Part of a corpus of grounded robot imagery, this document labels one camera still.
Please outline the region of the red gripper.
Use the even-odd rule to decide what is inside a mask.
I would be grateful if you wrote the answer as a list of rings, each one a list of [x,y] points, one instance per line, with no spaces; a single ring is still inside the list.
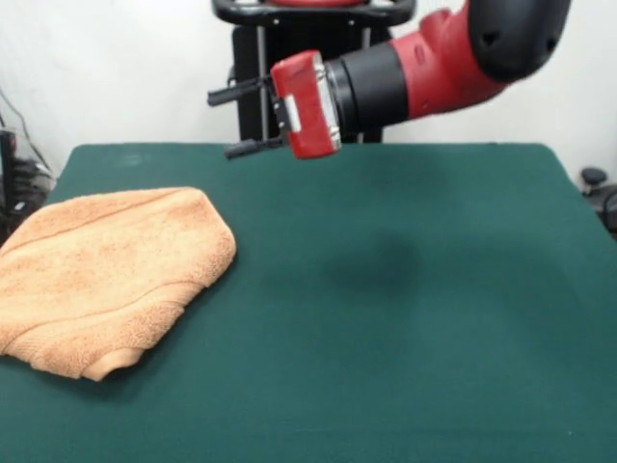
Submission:
[[[314,159],[332,155],[341,147],[335,102],[326,67],[316,50],[304,51],[277,62],[270,71],[276,104],[286,115],[287,140],[294,156]],[[220,106],[271,87],[270,77],[236,82],[207,94],[209,106]],[[226,159],[236,159],[286,145],[283,137],[247,139],[224,148]]]

